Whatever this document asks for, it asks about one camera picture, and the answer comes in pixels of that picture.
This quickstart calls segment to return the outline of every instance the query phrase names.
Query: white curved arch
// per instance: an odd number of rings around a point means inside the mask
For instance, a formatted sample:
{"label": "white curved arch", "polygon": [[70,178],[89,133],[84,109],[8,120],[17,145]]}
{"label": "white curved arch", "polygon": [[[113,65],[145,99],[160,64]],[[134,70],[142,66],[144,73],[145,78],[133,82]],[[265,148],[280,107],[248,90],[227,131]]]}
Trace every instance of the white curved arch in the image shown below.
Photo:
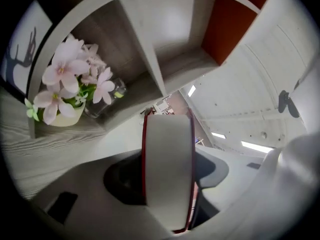
{"label": "white curved arch", "polygon": [[[30,80],[28,99],[32,101],[39,91],[42,74],[48,66],[57,46],[64,38],[87,16],[113,0],[83,0],[76,5],[55,27],[44,46],[42,47],[37,61],[35,62]],[[256,13],[260,10],[249,0],[235,0],[245,5]]]}

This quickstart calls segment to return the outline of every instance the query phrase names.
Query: gray panel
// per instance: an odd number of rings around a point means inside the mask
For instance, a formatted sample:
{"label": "gray panel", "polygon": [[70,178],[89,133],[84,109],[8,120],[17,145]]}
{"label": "gray panel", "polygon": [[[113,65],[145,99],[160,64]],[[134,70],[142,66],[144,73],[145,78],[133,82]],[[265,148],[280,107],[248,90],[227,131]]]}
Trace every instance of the gray panel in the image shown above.
{"label": "gray panel", "polygon": [[163,239],[172,235],[143,205],[125,205],[105,188],[106,169],[140,150],[83,163],[40,191],[32,203],[44,210],[60,193],[78,195],[64,231],[71,239]]}

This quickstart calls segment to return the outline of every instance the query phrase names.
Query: flower pot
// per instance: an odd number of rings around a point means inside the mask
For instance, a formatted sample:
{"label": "flower pot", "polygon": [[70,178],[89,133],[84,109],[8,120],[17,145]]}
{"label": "flower pot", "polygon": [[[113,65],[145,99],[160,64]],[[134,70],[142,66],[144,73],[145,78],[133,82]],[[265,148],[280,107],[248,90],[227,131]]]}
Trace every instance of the flower pot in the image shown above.
{"label": "flower pot", "polygon": [[79,121],[79,119],[85,109],[85,106],[86,106],[86,103],[84,102],[84,103],[82,103],[82,106],[74,108],[75,117],[66,117],[66,116],[62,115],[61,113],[58,114],[56,116],[55,120],[50,125],[56,126],[56,127],[67,127],[67,126],[75,125]]}

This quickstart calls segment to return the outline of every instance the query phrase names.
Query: orange panel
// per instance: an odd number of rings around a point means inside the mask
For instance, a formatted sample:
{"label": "orange panel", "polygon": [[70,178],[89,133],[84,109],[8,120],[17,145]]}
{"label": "orange panel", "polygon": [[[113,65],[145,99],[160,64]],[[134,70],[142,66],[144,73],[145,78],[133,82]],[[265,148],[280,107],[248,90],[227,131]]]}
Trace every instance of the orange panel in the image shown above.
{"label": "orange panel", "polygon": [[235,0],[215,0],[201,47],[221,65],[257,14]]}

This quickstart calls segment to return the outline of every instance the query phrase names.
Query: shelf compartment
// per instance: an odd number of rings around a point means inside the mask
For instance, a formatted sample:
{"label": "shelf compartment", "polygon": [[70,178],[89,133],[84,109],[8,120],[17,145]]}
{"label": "shelf compartment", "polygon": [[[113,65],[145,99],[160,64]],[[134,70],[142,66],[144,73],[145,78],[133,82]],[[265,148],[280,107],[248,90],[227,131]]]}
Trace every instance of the shelf compartment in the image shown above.
{"label": "shelf compartment", "polygon": [[119,0],[114,0],[90,14],[71,31],[85,44],[99,45],[97,53],[101,59],[126,84],[147,71],[127,20]]}
{"label": "shelf compartment", "polygon": [[137,0],[160,68],[201,46],[215,0]]}
{"label": "shelf compartment", "polygon": [[130,22],[130,29],[133,31],[136,47],[147,66],[150,75],[160,89],[163,96],[166,96],[166,89],[164,80],[160,71],[158,59],[153,48],[153,45],[148,37],[146,30],[146,19],[141,13],[139,3],[137,0],[120,0],[121,6],[126,13],[128,21]]}
{"label": "shelf compartment", "polygon": [[219,65],[202,48],[181,54],[161,67],[164,86],[168,94],[181,89]]}
{"label": "shelf compartment", "polygon": [[129,84],[127,90],[127,94],[110,106],[97,120],[107,132],[163,99],[162,93],[147,72]]}
{"label": "shelf compartment", "polygon": [[[266,2],[249,1],[259,9]],[[201,47],[222,65],[260,13],[260,10],[252,10],[236,0],[215,0]]]}

